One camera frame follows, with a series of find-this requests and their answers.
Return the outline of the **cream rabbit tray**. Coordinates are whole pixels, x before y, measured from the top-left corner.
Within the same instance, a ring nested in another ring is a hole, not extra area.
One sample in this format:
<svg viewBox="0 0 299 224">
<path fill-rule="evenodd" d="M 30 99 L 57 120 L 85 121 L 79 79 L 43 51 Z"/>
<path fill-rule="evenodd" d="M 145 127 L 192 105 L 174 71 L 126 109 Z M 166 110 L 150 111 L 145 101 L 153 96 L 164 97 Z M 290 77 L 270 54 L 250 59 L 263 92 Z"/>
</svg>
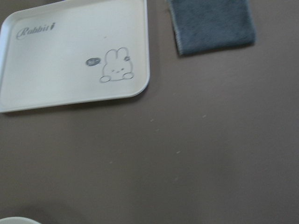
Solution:
<svg viewBox="0 0 299 224">
<path fill-rule="evenodd" d="M 149 79 L 145 0 L 64 0 L 1 26 L 1 112 L 129 98 Z"/>
</svg>

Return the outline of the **grey folded cloth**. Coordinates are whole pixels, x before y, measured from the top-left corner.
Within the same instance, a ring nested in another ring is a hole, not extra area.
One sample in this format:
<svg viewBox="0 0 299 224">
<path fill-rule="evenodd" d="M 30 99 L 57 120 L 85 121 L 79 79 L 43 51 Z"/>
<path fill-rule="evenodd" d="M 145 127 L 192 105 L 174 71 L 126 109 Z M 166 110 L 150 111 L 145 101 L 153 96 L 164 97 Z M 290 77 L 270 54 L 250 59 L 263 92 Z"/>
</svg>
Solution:
<svg viewBox="0 0 299 224">
<path fill-rule="evenodd" d="M 247 0 L 168 1 L 179 55 L 252 45 L 256 31 Z"/>
</svg>

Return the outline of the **cream round plate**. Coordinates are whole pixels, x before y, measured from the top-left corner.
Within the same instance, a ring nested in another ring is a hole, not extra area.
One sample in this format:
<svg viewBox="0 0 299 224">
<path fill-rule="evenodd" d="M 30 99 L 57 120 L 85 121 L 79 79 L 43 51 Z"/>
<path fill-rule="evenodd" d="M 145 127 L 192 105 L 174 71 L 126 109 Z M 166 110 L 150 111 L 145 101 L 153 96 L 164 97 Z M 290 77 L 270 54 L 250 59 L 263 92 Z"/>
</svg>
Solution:
<svg viewBox="0 0 299 224">
<path fill-rule="evenodd" d="M 34 224 L 34 220 L 24 217 L 6 217 L 0 220 L 0 224 Z"/>
</svg>

